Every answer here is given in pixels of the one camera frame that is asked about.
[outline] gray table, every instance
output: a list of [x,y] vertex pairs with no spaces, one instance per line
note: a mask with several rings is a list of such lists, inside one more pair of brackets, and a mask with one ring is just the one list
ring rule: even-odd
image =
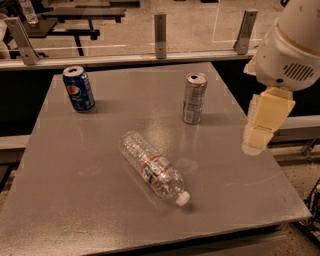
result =
[[[209,78],[200,125],[181,119],[189,72]],[[89,78],[97,101],[93,114],[74,112],[61,76],[52,81],[0,216],[1,255],[84,255],[215,241],[309,217],[270,152],[241,152],[245,115],[210,63],[100,71]],[[192,196],[188,206],[158,198],[121,155],[120,136],[133,129],[180,170]],[[259,247],[254,239],[245,242]],[[210,255],[234,254],[220,247]]]

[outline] soda can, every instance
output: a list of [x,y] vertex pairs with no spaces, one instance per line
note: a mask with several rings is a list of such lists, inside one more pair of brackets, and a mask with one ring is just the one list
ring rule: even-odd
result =
[[202,73],[190,73],[186,77],[186,88],[183,102],[183,121],[198,124],[201,119],[204,95],[208,78]]
[[69,94],[73,108],[78,112],[92,111],[95,107],[89,77],[80,66],[71,66],[63,70],[63,82]]

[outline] can lid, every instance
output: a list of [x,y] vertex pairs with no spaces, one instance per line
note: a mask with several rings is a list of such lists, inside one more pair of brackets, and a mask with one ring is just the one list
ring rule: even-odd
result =
[[178,199],[176,200],[176,203],[179,206],[184,206],[190,199],[190,194],[187,191],[182,192]]
[[188,82],[192,84],[205,84],[208,82],[208,78],[203,73],[190,73],[187,75]]
[[81,75],[83,72],[83,67],[71,66],[63,70],[63,75],[66,77],[75,77]]

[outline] plastic water bottle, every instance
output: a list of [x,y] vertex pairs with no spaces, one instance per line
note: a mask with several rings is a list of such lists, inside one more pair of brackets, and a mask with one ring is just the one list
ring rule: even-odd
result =
[[37,24],[39,22],[38,17],[33,9],[30,0],[19,0],[24,16],[29,24]]
[[179,206],[189,201],[180,173],[141,134],[127,132],[121,138],[120,150],[159,197],[174,200]]

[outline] silver can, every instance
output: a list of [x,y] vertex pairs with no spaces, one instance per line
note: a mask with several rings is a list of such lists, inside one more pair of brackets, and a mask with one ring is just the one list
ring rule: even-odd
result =
[[202,73],[187,75],[183,102],[183,121],[188,124],[198,124],[201,119],[204,95],[208,78]]

